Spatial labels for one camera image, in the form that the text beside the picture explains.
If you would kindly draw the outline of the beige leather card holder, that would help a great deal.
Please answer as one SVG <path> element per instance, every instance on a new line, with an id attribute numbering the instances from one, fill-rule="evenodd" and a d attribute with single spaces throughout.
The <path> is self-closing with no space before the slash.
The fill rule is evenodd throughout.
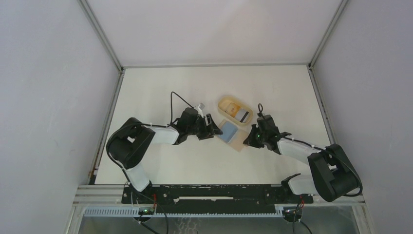
<path id="1" fill-rule="evenodd" d="M 229 143 L 226 143 L 228 146 L 230 146 L 231 148 L 233 148 L 235 151 L 237 152 L 241 152 L 242 149 L 245 147 L 245 145 L 243 145 L 243 141 L 247 138 L 247 136 L 249 135 L 248 132 L 246 132 L 245 130 L 241 129 L 238 127 L 238 131 L 235 134 L 235 136 L 232 138 L 232 140 Z"/>

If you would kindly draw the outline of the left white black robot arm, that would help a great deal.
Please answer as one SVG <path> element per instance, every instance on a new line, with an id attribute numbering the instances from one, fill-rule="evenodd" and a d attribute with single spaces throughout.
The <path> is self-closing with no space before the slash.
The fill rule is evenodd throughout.
<path id="1" fill-rule="evenodd" d="M 146 124 L 131 117 L 109 137 L 105 148 L 109 159 L 121 169 L 134 189 L 133 197 L 140 203 L 147 203 L 152 197 L 148 187 L 151 181 L 141 161 L 152 144 L 179 145 L 188 136 L 205 140 L 222 134 L 211 114 L 204 115 L 200 108 L 187 107 L 168 125 Z"/>

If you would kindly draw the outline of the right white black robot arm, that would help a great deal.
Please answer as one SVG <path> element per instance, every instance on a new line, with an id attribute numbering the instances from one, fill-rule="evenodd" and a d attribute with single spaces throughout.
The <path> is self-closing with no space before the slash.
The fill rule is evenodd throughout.
<path id="1" fill-rule="evenodd" d="M 280 132 L 271 115 L 258 117 L 243 144 L 266 148 L 309 166 L 310 174 L 298 173 L 282 181 L 282 198 L 288 203 L 295 202 L 300 195 L 319 195 L 332 202 L 363 192 L 361 178 L 340 145 L 321 147 L 296 139 L 289 132 Z"/>

